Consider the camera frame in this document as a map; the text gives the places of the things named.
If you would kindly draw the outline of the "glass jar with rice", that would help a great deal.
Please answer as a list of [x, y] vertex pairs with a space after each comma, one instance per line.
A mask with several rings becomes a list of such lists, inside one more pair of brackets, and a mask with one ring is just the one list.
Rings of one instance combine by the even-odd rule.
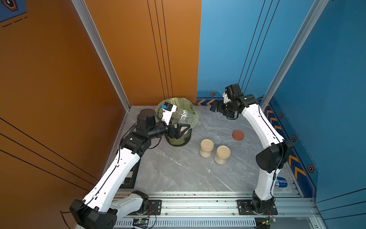
[[190, 124], [191, 128], [197, 125], [198, 119], [196, 113], [189, 112], [178, 108], [176, 112], [173, 113], [171, 123], [176, 127], [177, 124]]

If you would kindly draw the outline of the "red jar lid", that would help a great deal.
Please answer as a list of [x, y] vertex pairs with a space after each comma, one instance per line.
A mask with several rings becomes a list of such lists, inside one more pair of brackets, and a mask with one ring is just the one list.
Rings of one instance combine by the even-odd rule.
[[233, 139], [235, 139], [236, 141], [242, 141], [245, 138], [245, 134], [243, 133], [243, 131], [241, 130], [235, 130], [232, 133], [232, 137]]

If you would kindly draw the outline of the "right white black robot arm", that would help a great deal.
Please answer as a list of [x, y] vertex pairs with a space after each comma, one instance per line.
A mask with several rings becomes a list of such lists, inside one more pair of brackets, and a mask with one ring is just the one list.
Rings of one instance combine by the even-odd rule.
[[258, 135], [264, 148], [255, 157], [260, 173], [252, 200], [239, 206], [258, 215], [275, 211], [273, 190], [278, 174], [293, 150], [292, 141], [285, 140], [275, 130], [256, 98], [252, 94], [244, 95], [239, 84], [227, 86], [223, 100], [215, 100], [210, 110], [222, 113], [229, 120], [235, 120], [242, 114]]

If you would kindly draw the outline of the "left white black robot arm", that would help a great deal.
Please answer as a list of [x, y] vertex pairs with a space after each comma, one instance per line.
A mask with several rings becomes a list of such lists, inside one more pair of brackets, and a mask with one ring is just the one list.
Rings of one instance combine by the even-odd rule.
[[74, 200], [70, 213], [84, 229], [112, 229], [119, 217], [131, 213], [143, 215], [149, 212], [149, 196], [135, 190], [128, 197], [113, 201], [118, 189], [130, 170], [140, 161], [146, 150], [151, 149], [155, 138], [168, 136], [180, 139], [190, 124], [172, 124], [176, 111], [174, 105], [163, 105], [163, 115], [153, 109], [143, 109], [136, 123], [122, 138], [116, 157], [95, 187], [82, 199]]

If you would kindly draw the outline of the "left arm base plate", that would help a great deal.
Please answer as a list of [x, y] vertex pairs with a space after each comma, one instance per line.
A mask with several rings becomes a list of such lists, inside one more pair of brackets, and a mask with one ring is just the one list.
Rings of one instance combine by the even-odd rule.
[[162, 210], [162, 201], [161, 200], [148, 200], [147, 203], [144, 203], [142, 208], [137, 212], [134, 212], [134, 215], [150, 215], [150, 211], [152, 211], [156, 216], [161, 214]]

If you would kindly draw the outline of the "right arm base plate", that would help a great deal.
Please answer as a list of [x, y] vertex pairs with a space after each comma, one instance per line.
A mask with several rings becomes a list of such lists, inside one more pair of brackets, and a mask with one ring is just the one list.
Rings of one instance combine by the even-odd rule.
[[277, 207], [272, 199], [260, 201], [257, 199], [239, 199], [236, 201], [239, 215], [277, 215]]

